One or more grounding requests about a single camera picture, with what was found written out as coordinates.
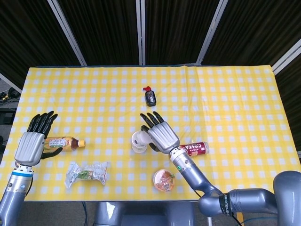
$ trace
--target metallic robot arm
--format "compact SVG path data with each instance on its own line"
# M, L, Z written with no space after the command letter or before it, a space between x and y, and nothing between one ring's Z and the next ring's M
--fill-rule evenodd
M0 203L0 220L2 226L15 226L23 201L28 194L33 180L32 166L40 159L59 154L62 148L52 153L43 153L45 139L52 122L57 118L54 112L36 115L20 140L15 160L20 164L14 169Z
M140 114L150 127L141 126L141 130L151 137L153 150L170 154L171 161L193 190L204 192L198 201L201 213L212 217L222 213L232 216L233 212L277 214L280 210L279 226L301 225L301 173L288 171L277 175L274 180L276 196L262 188L236 189L223 194L208 181L186 151L178 148L180 140L168 123L157 112L153 113L157 119L150 113L147 115L151 120Z

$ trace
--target soda can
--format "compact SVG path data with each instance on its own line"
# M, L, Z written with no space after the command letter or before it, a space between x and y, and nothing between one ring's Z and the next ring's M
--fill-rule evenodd
M208 154L209 146L207 142L198 142L188 145L180 145L179 148L184 149L189 156L196 156L200 154Z

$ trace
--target gray metal base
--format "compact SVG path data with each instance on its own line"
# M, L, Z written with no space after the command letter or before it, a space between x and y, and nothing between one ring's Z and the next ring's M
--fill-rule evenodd
M193 202L99 202L94 226L194 226Z

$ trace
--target yellow checkered tablecloth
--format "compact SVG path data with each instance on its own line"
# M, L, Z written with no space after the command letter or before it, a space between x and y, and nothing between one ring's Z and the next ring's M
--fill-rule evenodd
M157 105L149 108L142 88L151 86ZM270 66L31 68L0 165L5 188L20 137L33 116L59 114L49 136L85 139L85 149L61 153L34 167L26 200L195 200L194 192L167 155L131 150L139 113L158 111L181 144L207 141L210 153L193 157L208 179L226 192L263 187L274 176L301 170ZM64 186L71 161L108 161L107 183L79 181ZM172 192L158 192L152 175L175 174Z

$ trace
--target snack package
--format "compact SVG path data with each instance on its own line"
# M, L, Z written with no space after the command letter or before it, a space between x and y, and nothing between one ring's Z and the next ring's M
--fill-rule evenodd
M66 173L66 188L70 188L71 185L78 180L99 180L105 185L107 164L107 162L100 162L81 168L76 162L71 162L69 170Z

